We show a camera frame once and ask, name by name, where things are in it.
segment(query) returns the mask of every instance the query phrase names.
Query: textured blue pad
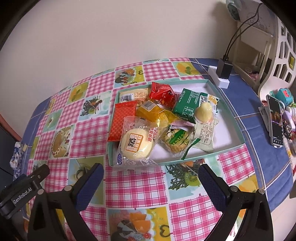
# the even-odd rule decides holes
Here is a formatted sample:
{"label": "textured blue pad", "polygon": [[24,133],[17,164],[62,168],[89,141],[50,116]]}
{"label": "textured blue pad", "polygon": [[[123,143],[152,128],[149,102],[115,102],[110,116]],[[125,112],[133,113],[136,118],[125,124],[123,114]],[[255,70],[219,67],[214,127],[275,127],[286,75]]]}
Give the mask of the textured blue pad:
{"label": "textured blue pad", "polygon": [[84,186],[81,188],[76,196],[76,210],[78,212],[83,211],[91,201],[95,191],[100,185],[104,177],[104,168],[102,165],[98,165]]}
{"label": "textured blue pad", "polygon": [[219,177],[217,177],[215,173],[208,166],[207,168],[209,170],[207,170],[206,166],[207,165],[204,164],[199,167],[198,178],[202,183],[204,189],[206,190],[207,194],[209,195],[214,207],[218,211],[224,212],[227,207],[227,197],[215,180],[215,177],[216,178],[219,178]]}

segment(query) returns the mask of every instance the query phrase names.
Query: wall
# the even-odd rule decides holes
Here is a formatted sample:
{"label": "wall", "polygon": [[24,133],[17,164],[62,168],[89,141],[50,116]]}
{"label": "wall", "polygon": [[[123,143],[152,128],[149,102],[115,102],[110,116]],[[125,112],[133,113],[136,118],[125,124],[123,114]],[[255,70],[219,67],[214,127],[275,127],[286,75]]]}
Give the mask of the wall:
{"label": "wall", "polygon": [[0,113],[22,136],[37,104],[73,82],[149,59],[219,58],[235,30],[225,0],[41,0],[0,52]]}

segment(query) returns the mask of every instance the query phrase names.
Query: phone screen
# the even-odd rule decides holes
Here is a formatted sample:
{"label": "phone screen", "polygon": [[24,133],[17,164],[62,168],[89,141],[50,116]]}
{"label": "phone screen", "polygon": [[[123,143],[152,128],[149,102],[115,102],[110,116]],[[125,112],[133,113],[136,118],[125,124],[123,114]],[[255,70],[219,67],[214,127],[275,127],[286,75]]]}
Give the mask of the phone screen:
{"label": "phone screen", "polygon": [[267,96],[270,117],[271,117],[271,127],[272,127],[272,142],[278,145],[284,145],[283,137],[283,122],[281,118],[281,110],[279,107],[279,102],[277,99]]}

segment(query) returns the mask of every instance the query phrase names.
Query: floor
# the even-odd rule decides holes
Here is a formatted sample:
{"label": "floor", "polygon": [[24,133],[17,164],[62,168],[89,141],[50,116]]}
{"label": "floor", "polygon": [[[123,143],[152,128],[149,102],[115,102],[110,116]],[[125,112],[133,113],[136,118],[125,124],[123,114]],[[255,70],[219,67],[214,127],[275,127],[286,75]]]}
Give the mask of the floor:
{"label": "floor", "polygon": [[271,213],[274,241],[283,241],[296,223],[296,198],[289,196]]}

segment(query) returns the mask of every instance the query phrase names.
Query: red snack package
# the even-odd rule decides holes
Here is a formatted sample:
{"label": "red snack package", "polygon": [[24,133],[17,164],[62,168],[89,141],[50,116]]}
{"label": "red snack package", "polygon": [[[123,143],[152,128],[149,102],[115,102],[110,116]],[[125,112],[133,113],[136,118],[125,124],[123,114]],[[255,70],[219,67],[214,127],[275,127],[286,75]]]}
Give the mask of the red snack package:
{"label": "red snack package", "polygon": [[127,116],[136,116],[137,101],[128,101],[115,104],[114,115],[107,141],[120,141],[123,119]]}
{"label": "red snack package", "polygon": [[175,104],[175,93],[169,85],[152,82],[150,99],[159,101],[160,104],[173,108]]}

